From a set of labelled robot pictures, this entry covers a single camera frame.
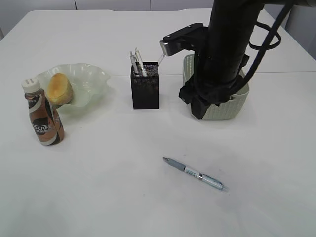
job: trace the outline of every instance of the bread roll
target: bread roll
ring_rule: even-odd
[[[66,104],[72,100],[73,94],[73,88],[65,74],[56,73],[52,76],[46,93],[52,104]]]

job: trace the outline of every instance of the pen holder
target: pen holder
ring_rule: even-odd
[[[135,110],[159,109],[159,73],[158,62],[144,62],[147,76],[142,75],[138,63],[139,75],[134,73],[133,66],[130,72],[133,107]]]

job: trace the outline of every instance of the ballpoint pen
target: ballpoint pen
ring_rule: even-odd
[[[184,164],[181,164],[173,159],[170,159],[170,158],[166,158],[166,157],[163,157],[163,160],[165,162],[167,162],[167,164],[183,171],[183,172],[186,172],[194,177],[196,177],[197,179],[219,189],[219,190],[223,190],[223,191],[227,191],[227,187],[225,187],[222,182],[220,182],[219,180],[216,180],[206,174],[201,174],[200,172],[188,167],[188,166],[185,166]]]
[[[138,75],[137,65],[136,65],[136,62],[135,62],[135,57],[134,57],[132,51],[130,51],[129,54],[130,54],[130,56],[129,56],[130,57],[130,61],[132,63],[133,69],[134,69],[134,73],[135,73],[136,76],[139,76]]]
[[[139,66],[142,69],[143,76],[146,77],[147,76],[147,72],[146,72],[146,69],[144,67],[144,63],[143,63],[142,57],[140,56],[140,52],[138,51],[137,48],[135,48],[135,55],[136,55],[137,61],[139,62]]]

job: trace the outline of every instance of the bottle label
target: bottle label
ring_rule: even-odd
[[[45,118],[38,118],[33,121],[33,128],[35,133],[38,136],[42,136],[48,132],[53,130],[52,126],[48,123],[48,117]]]

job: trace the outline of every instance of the white bottle cap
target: white bottle cap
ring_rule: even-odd
[[[22,82],[24,93],[34,93],[40,90],[40,82],[35,78],[26,79]]]

